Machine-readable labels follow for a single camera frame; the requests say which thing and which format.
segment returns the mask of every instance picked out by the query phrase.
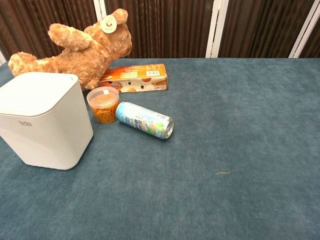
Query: plush toy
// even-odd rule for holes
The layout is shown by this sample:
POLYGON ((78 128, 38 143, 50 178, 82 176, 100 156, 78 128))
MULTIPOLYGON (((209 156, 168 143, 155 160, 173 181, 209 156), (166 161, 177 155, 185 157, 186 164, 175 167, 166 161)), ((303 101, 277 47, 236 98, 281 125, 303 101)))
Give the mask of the plush toy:
POLYGON ((65 48, 62 53, 37 59, 32 54, 18 52, 11 56, 9 68, 14 76, 27 72, 75 74, 82 90, 92 90, 111 61, 131 52, 127 18, 127 11, 119 8, 84 31, 54 23, 48 34, 55 44, 65 48))

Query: cardboard box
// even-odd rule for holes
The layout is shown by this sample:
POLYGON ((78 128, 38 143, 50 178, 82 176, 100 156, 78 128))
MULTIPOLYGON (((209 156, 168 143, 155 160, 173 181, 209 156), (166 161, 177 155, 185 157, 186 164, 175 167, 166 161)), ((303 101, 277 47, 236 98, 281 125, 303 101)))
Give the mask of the cardboard box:
POLYGON ((119 93, 166 90, 168 77, 164 64, 122 66, 108 69, 98 82, 119 93))

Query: beverage can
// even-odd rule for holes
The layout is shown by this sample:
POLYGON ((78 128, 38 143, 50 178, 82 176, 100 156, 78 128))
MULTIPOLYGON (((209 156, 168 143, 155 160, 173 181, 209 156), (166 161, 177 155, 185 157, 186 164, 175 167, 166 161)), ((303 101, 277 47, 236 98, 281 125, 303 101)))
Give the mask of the beverage can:
POLYGON ((115 117, 124 124, 160 139, 169 138, 174 129, 171 117, 126 101, 118 105, 115 117))

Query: container lid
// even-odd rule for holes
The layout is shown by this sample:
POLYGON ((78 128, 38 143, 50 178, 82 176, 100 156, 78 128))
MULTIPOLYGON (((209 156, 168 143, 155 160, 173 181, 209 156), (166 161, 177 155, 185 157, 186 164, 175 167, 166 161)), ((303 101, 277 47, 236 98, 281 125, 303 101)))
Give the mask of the container lid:
POLYGON ((89 92, 86 100, 90 107, 103 109, 115 104, 119 100, 119 93, 111 86, 102 86, 89 92))
POLYGON ((25 117, 44 114, 77 82, 74 74, 23 73, 0 87, 0 114, 25 117))

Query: round tag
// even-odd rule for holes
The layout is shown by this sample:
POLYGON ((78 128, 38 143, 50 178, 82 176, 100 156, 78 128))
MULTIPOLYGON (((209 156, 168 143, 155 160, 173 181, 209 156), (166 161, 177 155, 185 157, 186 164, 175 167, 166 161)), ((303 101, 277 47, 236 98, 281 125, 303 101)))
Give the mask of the round tag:
POLYGON ((106 34, 111 34, 117 29, 117 20, 114 16, 108 15, 101 22, 101 29, 106 34))

